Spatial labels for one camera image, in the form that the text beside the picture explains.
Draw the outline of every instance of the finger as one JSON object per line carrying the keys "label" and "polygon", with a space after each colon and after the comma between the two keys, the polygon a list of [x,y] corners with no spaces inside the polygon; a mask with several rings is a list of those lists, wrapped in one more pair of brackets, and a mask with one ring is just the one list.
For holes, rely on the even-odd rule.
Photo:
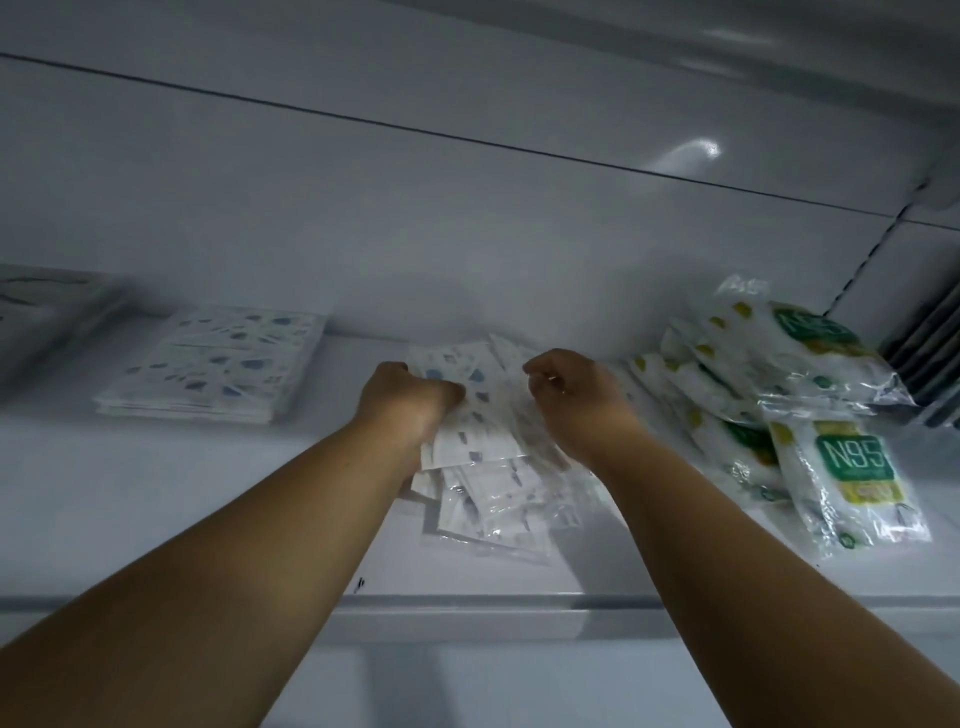
{"label": "finger", "polygon": [[557,395],[562,393],[553,381],[540,373],[530,375],[528,386],[530,387],[530,394],[533,395],[540,408],[555,401]]}
{"label": "finger", "polygon": [[573,387],[589,376],[592,359],[568,349],[554,349],[535,356],[523,365],[527,374],[541,374],[549,379],[559,377],[566,385]]}
{"label": "finger", "polygon": [[442,379],[433,379],[430,383],[440,390],[441,397],[444,401],[444,408],[447,411],[460,404],[460,402],[464,400],[464,397],[467,396],[467,387],[463,384]]}
{"label": "finger", "polygon": [[402,361],[381,361],[376,365],[378,372],[408,372],[409,367]]}

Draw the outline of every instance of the yellow label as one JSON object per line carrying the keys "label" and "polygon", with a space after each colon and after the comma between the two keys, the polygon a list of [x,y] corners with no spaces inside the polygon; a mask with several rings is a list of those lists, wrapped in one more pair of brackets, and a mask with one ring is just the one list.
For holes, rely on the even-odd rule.
{"label": "yellow label", "polygon": [[834,420],[820,420],[813,423],[818,435],[859,435],[856,423],[837,422]]}
{"label": "yellow label", "polygon": [[733,306],[732,306],[732,308],[733,308],[734,311],[736,311],[738,314],[740,314],[740,315],[741,315],[743,318],[745,318],[745,319],[749,319],[751,316],[754,315],[754,309],[753,309],[753,307],[750,306],[749,303],[745,303],[745,302],[743,302],[743,301],[738,301],[738,302],[734,303]]}
{"label": "yellow label", "polygon": [[844,499],[853,505],[872,503],[899,503],[903,491],[896,480],[838,481],[837,487]]}
{"label": "yellow label", "polygon": [[773,434],[774,440],[781,445],[793,445],[796,442],[793,432],[783,423],[770,423],[770,432]]}

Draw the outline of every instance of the white packet with blue print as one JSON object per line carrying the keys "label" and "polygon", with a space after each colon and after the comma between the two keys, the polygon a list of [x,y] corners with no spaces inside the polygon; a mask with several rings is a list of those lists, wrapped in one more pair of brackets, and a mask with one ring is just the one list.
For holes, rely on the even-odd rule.
{"label": "white packet with blue print", "polygon": [[302,382],[326,318],[201,306],[175,313],[158,341],[94,400],[97,411],[267,424]]}
{"label": "white packet with blue print", "polygon": [[516,437],[507,376],[486,341],[440,347],[412,345],[410,372],[463,384],[467,395],[420,448],[420,469],[509,460],[526,454]]}

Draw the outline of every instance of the mask package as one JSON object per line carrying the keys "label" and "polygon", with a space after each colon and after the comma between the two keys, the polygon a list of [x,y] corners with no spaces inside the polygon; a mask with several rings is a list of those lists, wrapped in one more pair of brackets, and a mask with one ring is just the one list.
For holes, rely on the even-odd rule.
{"label": "mask package", "polygon": [[822,555],[930,541],[913,486],[869,418],[800,407],[767,416],[784,480]]}
{"label": "mask package", "polygon": [[765,281],[730,276],[695,299],[698,325],[739,361],[760,399],[842,401],[867,407],[913,400],[894,369],[848,328],[770,297]]}
{"label": "mask package", "polygon": [[0,265],[0,385],[64,356],[131,297],[120,276]]}
{"label": "mask package", "polygon": [[747,427],[707,412],[673,384],[657,352],[636,357],[630,370],[674,415],[712,467],[702,467],[687,457],[690,464],[721,491],[741,505],[752,500],[789,500],[766,425]]}
{"label": "mask package", "polygon": [[820,556],[930,540],[912,485],[871,432],[878,406],[912,404],[879,354],[756,279],[731,276],[691,309],[696,323],[672,319],[660,352],[631,371],[708,460],[756,497],[792,501]]}
{"label": "mask package", "polygon": [[534,354],[498,336],[409,348],[413,374],[467,389],[421,448],[421,470],[411,482],[414,493],[440,504],[428,535],[485,555],[545,563],[550,531],[580,527],[581,510],[599,504],[599,481],[553,443],[527,390],[522,365]]}
{"label": "mask package", "polygon": [[153,348],[94,398],[97,411],[265,425],[286,413],[326,318],[201,306],[174,314]]}

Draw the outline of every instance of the white shelf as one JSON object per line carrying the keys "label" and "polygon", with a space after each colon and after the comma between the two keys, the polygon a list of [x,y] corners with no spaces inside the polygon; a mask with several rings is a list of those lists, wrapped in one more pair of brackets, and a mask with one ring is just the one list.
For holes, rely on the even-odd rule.
{"label": "white shelf", "polygon": [[[327,336],[293,418],[272,427],[94,414],[90,397],[158,326],[150,319],[124,322],[4,406],[0,606],[5,599],[75,595],[206,516],[347,422],[376,363],[404,353],[400,343]],[[920,490],[933,545],[835,559],[823,565],[824,573],[868,603],[943,606],[946,597],[953,606],[960,600],[960,518],[951,515],[960,514],[960,492],[930,477]],[[474,615],[510,607],[527,617],[543,609],[617,607],[636,615],[659,607],[614,515],[597,514],[586,530],[565,534],[553,564],[538,566],[438,545],[422,535],[425,508],[408,500],[394,504],[348,590],[347,606],[394,615],[425,607]],[[762,514],[755,517],[779,533]],[[360,577],[364,586],[353,596]],[[558,629],[576,636],[582,621]]]}

